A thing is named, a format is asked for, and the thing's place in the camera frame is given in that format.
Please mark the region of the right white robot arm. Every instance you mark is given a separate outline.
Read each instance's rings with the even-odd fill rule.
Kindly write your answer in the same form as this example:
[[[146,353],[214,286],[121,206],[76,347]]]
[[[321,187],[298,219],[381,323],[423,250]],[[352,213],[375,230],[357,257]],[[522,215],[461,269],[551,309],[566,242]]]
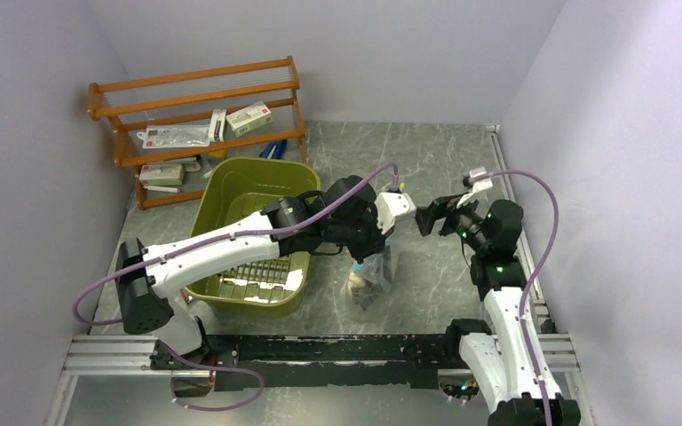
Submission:
[[[455,234],[473,252],[469,262],[488,321],[455,319],[443,353],[453,367],[468,367],[488,405],[490,425],[578,425],[578,403],[564,397],[542,351],[528,304],[527,277],[516,257],[523,209],[498,200],[480,216],[476,201],[440,197],[416,212],[426,236],[438,220],[441,236]]]

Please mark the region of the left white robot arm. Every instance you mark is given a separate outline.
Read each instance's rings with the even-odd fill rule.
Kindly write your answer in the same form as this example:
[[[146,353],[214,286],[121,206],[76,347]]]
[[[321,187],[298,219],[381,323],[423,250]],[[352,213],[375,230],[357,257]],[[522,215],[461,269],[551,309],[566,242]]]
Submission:
[[[378,193],[368,179],[351,175],[327,191],[281,197],[185,240],[155,246],[124,241],[114,275],[123,332],[154,335],[185,367],[202,367],[210,357],[202,323],[171,301],[182,288],[243,264],[315,255],[323,245],[347,250],[362,263],[383,251],[399,217],[412,206],[400,190]]]

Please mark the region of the clear zip top bag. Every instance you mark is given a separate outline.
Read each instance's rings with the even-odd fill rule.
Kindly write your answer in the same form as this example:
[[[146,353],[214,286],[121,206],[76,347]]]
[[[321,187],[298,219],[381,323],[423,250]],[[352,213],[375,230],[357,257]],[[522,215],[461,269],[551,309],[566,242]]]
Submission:
[[[366,311],[378,298],[391,290],[400,258],[398,239],[389,237],[380,253],[354,263],[346,289],[357,308]]]

